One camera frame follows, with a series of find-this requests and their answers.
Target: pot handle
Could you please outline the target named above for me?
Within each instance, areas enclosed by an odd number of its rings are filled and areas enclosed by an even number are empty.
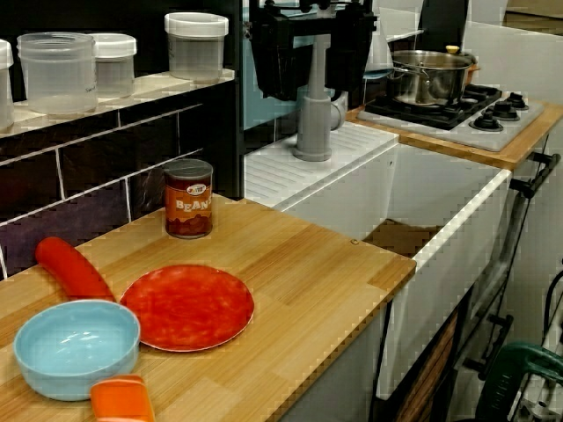
[[[401,77],[403,77],[404,74],[422,76],[426,80],[430,79],[430,76],[428,76],[428,74],[424,70],[422,70],[422,69],[409,69],[409,68],[393,68],[393,73],[391,73],[388,77],[391,80],[398,80]]]

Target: wooden countertop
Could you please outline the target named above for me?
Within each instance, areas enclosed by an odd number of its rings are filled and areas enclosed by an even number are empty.
[[[347,120],[359,125],[392,132],[399,135],[398,141],[414,147],[428,149],[448,156],[464,158],[476,163],[488,164],[500,169],[514,170],[532,152],[537,143],[563,118],[563,105],[544,104],[544,111],[532,121],[511,143],[499,152],[468,147],[460,143],[444,141],[427,135],[419,135],[408,130],[377,125],[357,119],[363,106],[347,113]]]
[[[119,297],[142,274],[202,264],[239,277],[252,291],[254,317],[231,342],[199,353],[141,346],[134,373],[147,382],[158,422],[275,420],[317,379],[412,276],[416,263],[261,205],[214,198],[213,232],[167,236],[163,210],[78,249]],[[64,302],[35,266],[0,282],[0,419],[90,421],[90,402],[34,393],[11,342],[41,310]]]

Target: light blue bowl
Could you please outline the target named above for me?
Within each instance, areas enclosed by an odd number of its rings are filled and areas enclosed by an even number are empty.
[[[27,321],[14,340],[14,354],[24,379],[38,393],[86,400],[96,382],[131,372],[140,334],[135,314],[118,303],[66,302]]]

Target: stainless steel pot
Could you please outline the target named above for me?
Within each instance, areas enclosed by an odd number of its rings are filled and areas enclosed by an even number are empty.
[[[472,60],[435,51],[408,50],[393,53],[388,94],[411,106],[448,106],[464,93]]]

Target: white lid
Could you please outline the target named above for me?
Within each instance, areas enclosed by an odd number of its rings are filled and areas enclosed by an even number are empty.
[[[96,41],[94,56],[97,59],[129,57],[137,53],[137,41],[129,35],[123,33],[93,33],[91,36]]]
[[[180,37],[218,38],[229,33],[229,20],[210,13],[169,13],[165,16],[165,30]]]
[[[0,69],[7,69],[14,64],[11,55],[11,45],[8,41],[0,40]]]

